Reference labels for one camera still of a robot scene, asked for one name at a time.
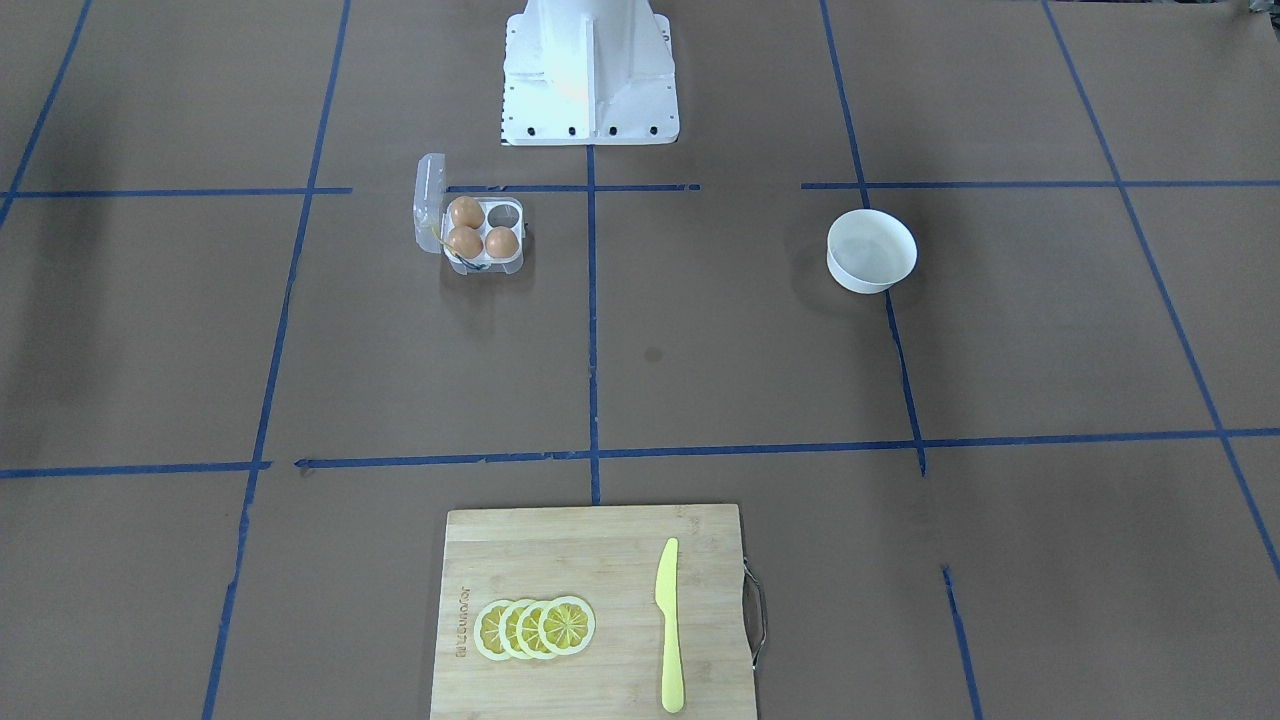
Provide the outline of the brown egg carried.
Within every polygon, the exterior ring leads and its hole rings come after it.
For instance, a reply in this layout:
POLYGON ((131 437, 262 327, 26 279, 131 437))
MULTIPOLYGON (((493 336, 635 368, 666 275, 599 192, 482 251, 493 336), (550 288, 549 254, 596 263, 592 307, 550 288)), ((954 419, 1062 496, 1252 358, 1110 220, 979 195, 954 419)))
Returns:
POLYGON ((506 263, 520 255, 520 238, 511 227, 493 227, 485 236, 485 250, 493 261, 506 263))

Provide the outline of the clear plastic egg box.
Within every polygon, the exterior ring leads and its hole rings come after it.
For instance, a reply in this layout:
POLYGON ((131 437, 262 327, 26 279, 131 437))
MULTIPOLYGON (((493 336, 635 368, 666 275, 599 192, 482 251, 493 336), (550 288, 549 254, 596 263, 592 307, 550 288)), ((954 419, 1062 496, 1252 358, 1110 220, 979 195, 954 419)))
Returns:
POLYGON ((461 275, 515 274, 524 265, 524 205, 513 197, 475 196, 445 187, 445 155, 419 159, 412 201, 417 246, 444 258, 461 275))

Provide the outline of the brown egg in box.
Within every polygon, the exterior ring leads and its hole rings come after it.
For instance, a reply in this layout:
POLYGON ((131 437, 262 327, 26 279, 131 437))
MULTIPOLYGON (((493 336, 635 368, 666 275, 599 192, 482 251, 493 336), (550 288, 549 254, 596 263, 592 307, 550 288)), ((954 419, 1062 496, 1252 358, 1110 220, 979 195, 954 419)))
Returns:
POLYGON ((448 217, 453 227, 479 229, 485 224, 486 211, 475 197, 458 196, 451 201, 448 217))
POLYGON ((444 245, 465 261, 475 261, 485 252, 484 238, 470 225, 453 225, 445 234, 444 245))

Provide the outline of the wooden cutting board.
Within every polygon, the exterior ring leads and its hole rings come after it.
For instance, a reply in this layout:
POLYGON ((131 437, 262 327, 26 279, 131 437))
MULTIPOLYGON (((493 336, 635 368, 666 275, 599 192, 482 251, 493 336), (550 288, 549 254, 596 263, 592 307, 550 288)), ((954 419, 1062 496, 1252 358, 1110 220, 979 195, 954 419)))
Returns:
POLYGON ((433 719, 754 719, 733 503, 454 510, 445 520, 433 719), (660 552, 678 538, 685 707, 660 707, 660 552), (596 633, 552 661, 493 662, 466 628, 494 600, 586 600, 596 633))

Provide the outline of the yellow plastic knife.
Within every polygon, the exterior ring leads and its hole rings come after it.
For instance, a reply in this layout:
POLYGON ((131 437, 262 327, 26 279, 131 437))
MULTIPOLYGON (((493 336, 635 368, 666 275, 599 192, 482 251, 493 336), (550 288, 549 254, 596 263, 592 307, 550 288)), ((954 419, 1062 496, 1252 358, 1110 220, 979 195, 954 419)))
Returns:
POLYGON ((655 570, 654 601, 663 618, 660 707, 672 715, 685 707, 684 659, 678 625, 678 538, 669 537, 655 570))

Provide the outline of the white paper bowl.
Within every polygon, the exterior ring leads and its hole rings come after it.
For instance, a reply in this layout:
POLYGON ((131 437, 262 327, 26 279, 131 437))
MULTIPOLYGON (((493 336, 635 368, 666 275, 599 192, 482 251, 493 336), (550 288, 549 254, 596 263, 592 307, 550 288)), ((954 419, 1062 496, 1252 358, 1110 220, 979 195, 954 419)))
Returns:
POLYGON ((826 240, 826 265, 832 279, 854 293, 881 293, 915 269, 915 237, 901 220, 876 209, 838 217, 826 240))

